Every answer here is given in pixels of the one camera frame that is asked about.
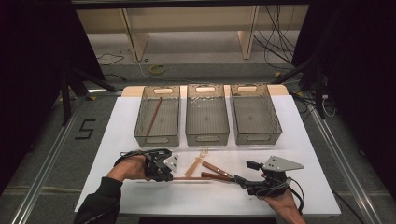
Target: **gray mesh basket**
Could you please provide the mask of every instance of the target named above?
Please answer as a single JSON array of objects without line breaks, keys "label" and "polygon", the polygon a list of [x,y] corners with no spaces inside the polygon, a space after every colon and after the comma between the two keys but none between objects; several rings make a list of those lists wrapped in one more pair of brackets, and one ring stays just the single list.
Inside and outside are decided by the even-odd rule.
[{"label": "gray mesh basket", "polygon": [[186,114],[188,145],[226,146],[229,135],[223,85],[189,85]]},{"label": "gray mesh basket", "polygon": [[134,128],[139,146],[177,147],[179,110],[179,86],[145,87]]},{"label": "gray mesh basket", "polygon": [[267,85],[232,85],[231,96],[236,144],[274,145],[282,128]]}]

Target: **white table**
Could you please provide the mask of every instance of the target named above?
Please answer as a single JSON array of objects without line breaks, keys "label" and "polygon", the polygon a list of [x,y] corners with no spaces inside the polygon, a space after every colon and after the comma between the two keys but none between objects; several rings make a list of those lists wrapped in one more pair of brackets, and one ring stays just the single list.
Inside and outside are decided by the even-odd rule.
[{"label": "white table", "polygon": [[[183,176],[200,147],[188,147],[185,136],[186,95],[182,94],[180,116],[180,145],[169,147],[179,153],[178,171]],[[305,216],[338,216],[341,211],[332,195],[329,184],[318,162],[302,120],[291,96],[272,96],[283,133],[274,146],[240,147],[234,142],[230,101],[227,109],[230,124],[228,146],[211,147],[205,160],[219,168],[248,180],[261,180],[260,172],[248,169],[246,160],[266,162],[271,155],[296,161],[303,170],[287,171],[304,190]],[[76,211],[85,197],[97,190],[101,177],[112,168],[122,151],[139,149],[134,139],[134,126],[140,97],[120,97],[113,109],[102,143],[93,162],[91,172],[78,200]],[[192,176],[202,171],[199,166]],[[297,192],[298,187],[290,185]],[[219,181],[146,182],[127,180],[122,186],[120,213],[140,217],[273,217],[275,212],[267,203],[250,196],[236,184]]]}]

